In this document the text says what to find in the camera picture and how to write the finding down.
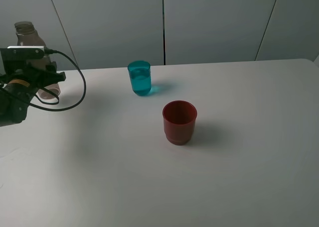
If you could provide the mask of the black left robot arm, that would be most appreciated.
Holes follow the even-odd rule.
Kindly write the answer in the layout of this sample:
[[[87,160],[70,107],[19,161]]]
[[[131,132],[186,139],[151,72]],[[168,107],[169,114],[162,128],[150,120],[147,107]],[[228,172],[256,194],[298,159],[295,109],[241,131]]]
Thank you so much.
[[[57,71],[55,62],[35,68],[28,61],[5,61],[5,74],[0,76],[0,125],[21,123],[26,119],[29,103],[34,97],[45,104],[46,100],[56,99],[58,104],[60,89],[57,84],[44,87],[52,73]]]

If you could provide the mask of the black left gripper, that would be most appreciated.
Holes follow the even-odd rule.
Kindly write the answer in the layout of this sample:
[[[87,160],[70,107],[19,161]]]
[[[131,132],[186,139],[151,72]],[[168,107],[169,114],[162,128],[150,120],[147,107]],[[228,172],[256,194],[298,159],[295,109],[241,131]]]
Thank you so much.
[[[45,59],[5,60],[3,61],[3,67],[4,74],[0,76],[1,88],[14,80],[26,87],[33,88],[45,88],[66,80],[64,72],[56,73],[56,62],[50,62],[45,66]]]

